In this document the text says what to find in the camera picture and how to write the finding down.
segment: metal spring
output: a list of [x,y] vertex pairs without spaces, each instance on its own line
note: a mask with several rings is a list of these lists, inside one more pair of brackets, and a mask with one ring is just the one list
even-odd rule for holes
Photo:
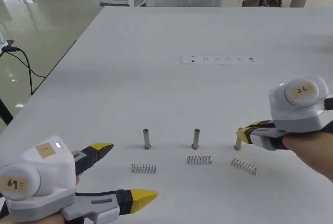
[[212,157],[208,155],[188,155],[187,164],[212,164]]
[[156,173],[156,165],[153,164],[132,164],[132,173]]
[[250,173],[251,175],[254,175],[254,176],[257,174],[257,171],[258,171],[257,167],[252,166],[248,163],[245,163],[244,161],[241,161],[235,157],[232,159],[231,165],[233,165],[236,168],[242,169],[242,170],[246,171],[247,173]]

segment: white table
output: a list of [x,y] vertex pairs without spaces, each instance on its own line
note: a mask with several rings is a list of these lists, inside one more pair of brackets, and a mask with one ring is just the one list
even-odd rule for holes
[[[271,87],[320,74],[333,90],[332,18],[332,9],[106,7],[1,135],[0,157],[13,159],[53,134],[73,150],[113,142],[79,191],[159,192],[115,223],[329,223],[328,180],[292,152],[247,145],[236,153],[233,145],[238,127],[270,119]],[[265,63],[181,64],[189,54]],[[188,154],[212,155],[213,164],[187,165]],[[232,167],[232,157],[258,174]],[[132,174],[131,163],[156,164],[157,174]]]

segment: glossy tile floor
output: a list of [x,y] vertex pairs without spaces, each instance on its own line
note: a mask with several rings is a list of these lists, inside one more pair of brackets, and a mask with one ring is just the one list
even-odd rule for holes
[[[28,55],[32,69],[47,75],[98,15],[95,0],[0,0],[0,33]],[[15,53],[24,60],[20,53]],[[34,88],[42,78],[33,75]],[[0,58],[0,98],[15,116],[30,97],[27,68],[14,57]],[[0,120],[0,133],[5,124]]]

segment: power outlet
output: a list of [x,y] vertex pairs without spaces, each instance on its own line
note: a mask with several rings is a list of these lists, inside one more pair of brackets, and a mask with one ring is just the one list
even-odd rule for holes
[[259,57],[182,56],[182,64],[263,65]]

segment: metal rod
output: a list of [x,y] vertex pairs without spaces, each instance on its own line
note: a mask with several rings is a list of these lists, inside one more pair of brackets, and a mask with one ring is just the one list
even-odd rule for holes
[[194,137],[193,137],[193,144],[192,149],[197,150],[199,148],[199,135],[200,135],[200,129],[194,130]]
[[241,151],[241,139],[240,138],[236,138],[236,144],[235,144],[235,146],[234,146],[234,149],[236,150],[236,151]]
[[145,141],[144,148],[145,148],[145,150],[149,150],[151,148],[151,144],[150,144],[150,140],[149,140],[149,130],[144,129],[143,133],[144,133],[144,141]]

